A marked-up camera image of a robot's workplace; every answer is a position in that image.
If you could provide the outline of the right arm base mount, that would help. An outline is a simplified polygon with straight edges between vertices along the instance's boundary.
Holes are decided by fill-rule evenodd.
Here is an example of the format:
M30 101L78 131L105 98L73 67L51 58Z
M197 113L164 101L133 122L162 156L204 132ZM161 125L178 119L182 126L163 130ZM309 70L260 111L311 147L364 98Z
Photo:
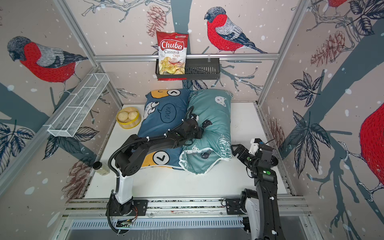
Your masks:
M221 204L225 207L227 215L246 215L245 200L238 198L224 198Z

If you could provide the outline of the red Chuba chips bag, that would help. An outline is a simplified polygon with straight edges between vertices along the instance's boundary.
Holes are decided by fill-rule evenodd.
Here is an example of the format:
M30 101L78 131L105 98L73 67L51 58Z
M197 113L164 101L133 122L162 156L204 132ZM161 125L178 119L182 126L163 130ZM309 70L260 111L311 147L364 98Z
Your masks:
M157 32L158 61L156 75L159 80L186 80L188 34Z

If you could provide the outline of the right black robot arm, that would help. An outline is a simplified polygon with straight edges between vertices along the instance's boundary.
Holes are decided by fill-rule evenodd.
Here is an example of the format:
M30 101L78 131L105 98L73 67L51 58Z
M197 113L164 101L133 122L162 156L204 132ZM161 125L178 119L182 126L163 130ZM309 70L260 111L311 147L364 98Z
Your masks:
M231 146L233 156L250 171L255 190L244 189L241 193L241 210L248 215L252 240L284 240L278 207L278 179L273 167L279 161L273 148L253 143L252 150L241 144Z

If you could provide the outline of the yellow tub of biscuits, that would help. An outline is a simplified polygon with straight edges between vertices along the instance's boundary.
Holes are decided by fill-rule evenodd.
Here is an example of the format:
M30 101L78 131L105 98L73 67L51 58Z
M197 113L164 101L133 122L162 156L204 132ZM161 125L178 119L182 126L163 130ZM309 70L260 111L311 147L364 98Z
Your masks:
M132 129L139 125L142 116L137 108L126 107L118 112L116 119L123 129Z

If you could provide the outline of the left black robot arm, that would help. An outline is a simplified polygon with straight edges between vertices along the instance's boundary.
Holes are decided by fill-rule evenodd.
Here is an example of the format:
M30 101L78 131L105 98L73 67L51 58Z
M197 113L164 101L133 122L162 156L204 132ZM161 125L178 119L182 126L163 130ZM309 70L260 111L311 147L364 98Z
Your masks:
M133 202L133 175L137 173L151 153L163 149L176 149L185 146L187 142L201 139L205 128L212 122L205 120L201 126L196 119L185 119L180 125L167 130L162 136L140 138L131 135L108 159L108 167L117 178L116 188L112 191L112 200L118 206L131 205Z

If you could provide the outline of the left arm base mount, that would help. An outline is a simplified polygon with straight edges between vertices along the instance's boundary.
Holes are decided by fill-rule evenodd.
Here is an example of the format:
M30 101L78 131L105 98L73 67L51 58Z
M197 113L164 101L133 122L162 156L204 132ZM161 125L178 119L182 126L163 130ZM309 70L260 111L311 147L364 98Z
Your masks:
M123 217L123 216L145 216L148 208L148 200L133 199L125 204L120 204L115 197L107 203L106 216Z

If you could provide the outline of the blue cartoon pillow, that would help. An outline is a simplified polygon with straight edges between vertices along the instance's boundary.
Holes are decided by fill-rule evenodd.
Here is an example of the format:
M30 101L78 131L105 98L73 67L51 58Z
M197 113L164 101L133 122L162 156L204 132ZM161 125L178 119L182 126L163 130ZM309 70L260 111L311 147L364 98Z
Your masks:
M160 136L181 124L187 113L191 93L188 89L154 90L148 93L138 136ZM181 152L182 148L176 148L150 153L145 157L142 168L166 167L182 170L179 165Z

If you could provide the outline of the small black-lidded jar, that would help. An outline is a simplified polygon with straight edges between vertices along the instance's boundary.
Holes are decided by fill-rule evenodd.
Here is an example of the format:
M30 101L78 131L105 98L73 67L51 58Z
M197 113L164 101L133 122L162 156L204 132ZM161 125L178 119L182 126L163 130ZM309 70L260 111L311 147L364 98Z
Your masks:
M95 170L96 173L98 173L101 176L106 176L110 173L110 168L108 167L108 165L102 162L94 162L93 169Z

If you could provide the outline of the teal cat pillow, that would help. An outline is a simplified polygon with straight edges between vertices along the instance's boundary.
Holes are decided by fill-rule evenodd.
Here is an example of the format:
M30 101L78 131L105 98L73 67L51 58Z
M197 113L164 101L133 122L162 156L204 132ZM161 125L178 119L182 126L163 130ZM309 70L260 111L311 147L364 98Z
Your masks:
M179 165L183 170L204 175L220 161L230 161L231 151L231 100L233 94L226 90L206 89L190 94L188 108L197 115L198 125L205 120L212 125L205 128L201 139L194 139L183 147Z

